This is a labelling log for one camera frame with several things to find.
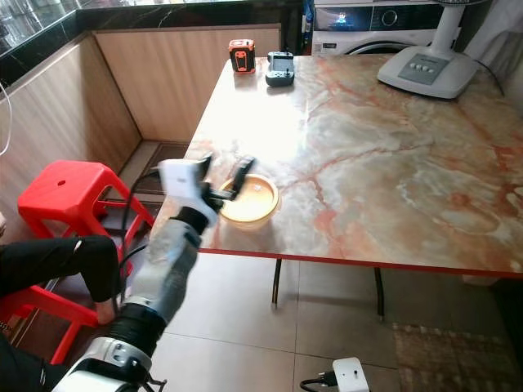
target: wooden panel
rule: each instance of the wooden panel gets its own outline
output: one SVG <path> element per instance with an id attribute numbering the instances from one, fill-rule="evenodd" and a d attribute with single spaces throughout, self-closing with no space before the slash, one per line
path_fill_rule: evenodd
<path id="1" fill-rule="evenodd" d="M 11 147 L 0 157 L 2 243 L 30 236 L 16 200 L 57 159 L 103 162 L 119 171 L 140 142 L 118 88 L 93 37 L 56 55 L 56 61 L 10 94 Z M 7 103 L 0 103 L 2 145 Z"/>
<path id="2" fill-rule="evenodd" d="M 279 49 L 279 28 L 98 33 L 96 39 L 144 139 L 189 142 L 229 58 L 251 38 Z"/>

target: hand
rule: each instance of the hand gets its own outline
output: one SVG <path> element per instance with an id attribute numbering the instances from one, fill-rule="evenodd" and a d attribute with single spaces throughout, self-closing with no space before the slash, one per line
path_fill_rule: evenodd
<path id="1" fill-rule="evenodd" d="M 7 225 L 7 220 L 0 212 L 0 237 L 2 237 L 3 233 L 6 231 L 6 225 Z"/>

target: rug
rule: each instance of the rug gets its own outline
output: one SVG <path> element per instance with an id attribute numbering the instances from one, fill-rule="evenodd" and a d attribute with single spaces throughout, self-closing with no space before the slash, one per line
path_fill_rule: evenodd
<path id="1" fill-rule="evenodd" d="M 141 176 L 148 173 L 152 167 L 158 166 L 158 163 L 164 159 L 178 159 L 186 155 L 187 143 L 162 142 L 154 151 L 153 156 L 145 166 Z M 162 185 L 158 179 L 146 178 L 136 187 L 137 194 L 163 194 Z"/>
<path id="2" fill-rule="evenodd" d="M 517 392 L 521 375 L 496 336 L 393 324 L 402 392 Z"/>

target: table top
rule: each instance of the table top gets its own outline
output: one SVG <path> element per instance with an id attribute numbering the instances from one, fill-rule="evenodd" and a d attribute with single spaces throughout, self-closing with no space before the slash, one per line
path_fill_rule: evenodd
<path id="1" fill-rule="evenodd" d="M 186 158 L 212 152 L 217 187 L 253 156 L 282 199 L 257 232 L 221 218 L 203 252 L 523 273 L 523 120 L 487 73 L 436 100 L 378 82 L 387 58 L 296 57 L 284 88 L 265 59 L 251 75 L 226 63 Z M 167 198 L 154 229 L 176 210 Z"/>

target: white fan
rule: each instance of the white fan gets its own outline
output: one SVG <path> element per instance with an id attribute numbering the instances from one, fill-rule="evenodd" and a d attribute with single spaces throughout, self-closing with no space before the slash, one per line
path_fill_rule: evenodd
<path id="1" fill-rule="evenodd" d="M 476 73 L 477 63 L 452 50 L 454 34 L 465 6 L 485 0 L 434 0 L 445 7 L 429 47 L 407 47 L 389 59 L 378 79 L 402 90 L 452 99 Z"/>

